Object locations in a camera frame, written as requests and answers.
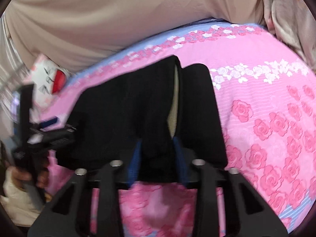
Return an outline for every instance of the black garment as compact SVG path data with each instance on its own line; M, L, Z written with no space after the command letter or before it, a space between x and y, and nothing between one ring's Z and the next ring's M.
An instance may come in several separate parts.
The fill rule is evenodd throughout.
M175 66L179 76L176 136L200 158L225 167L225 145L208 69L202 64L182 69L176 56L84 91L67 121L80 121L77 142L57 151L58 164L70 169L99 169L119 159L120 151L133 152L141 140L139 180L177 181L167 125Z

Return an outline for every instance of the hand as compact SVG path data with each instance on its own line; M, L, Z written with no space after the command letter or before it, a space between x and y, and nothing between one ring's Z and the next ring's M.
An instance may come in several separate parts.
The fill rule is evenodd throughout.
M43 170L37 177L36 186L39 188L45 188L49 183L49 172L47 167L49 166L49 160L47 157L43 159ZM12 167L12 182L15 186L23 188L22 181L30 181L32 176L29 172L24 169Z

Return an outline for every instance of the silver bolt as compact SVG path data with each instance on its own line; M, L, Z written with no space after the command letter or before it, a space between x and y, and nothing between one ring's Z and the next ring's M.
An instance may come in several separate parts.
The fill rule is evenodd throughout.
M78 169L76 169L76 171L75 171L75 174L76 174L76 175L85 175L86 173L87 173L87 170L84 169L84 168L78 168Z
M192 164L196 165L196 166L203 166L203 165L205 165L205 161L204 160L193 160Z
M238 168L236 168L236 167L231 167L231 168L228 170L228 172L229 172L230 174L232 174L232 175L237 175L237 174L239 174Z
M123 161L119 161L119 160L111 161L110 165L111 166L122 166L123 165Z

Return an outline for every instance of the mattress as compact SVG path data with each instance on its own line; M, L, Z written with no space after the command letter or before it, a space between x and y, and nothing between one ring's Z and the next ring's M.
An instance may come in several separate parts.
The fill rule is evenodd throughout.
M256 24L206 19L139 42L70 79L41 115L67 119L79 95L92 86L170 55L182 67L205 64L210 71L229 167L257 189L288 232L303 221L316 198L316 77L288 47ZM54 194L72 172L56 165L51 152ZM221 235L225 235L218 189ZM125 236L190 236L195 190L177 183L137 182L120 191ZM96 229L96 200L92 229Z

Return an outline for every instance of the beige sleeve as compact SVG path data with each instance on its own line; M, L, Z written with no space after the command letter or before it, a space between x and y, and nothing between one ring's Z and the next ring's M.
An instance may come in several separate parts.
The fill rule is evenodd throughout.
M0 196L0 202L13 223L30 227L40 212L34 208L28 193L21 191L12 183L10 168L6 172L4 192L7 197Z
M262 0L12 0L9 35L30 68L39 53L82 70L143 38L208 17L261 23Z

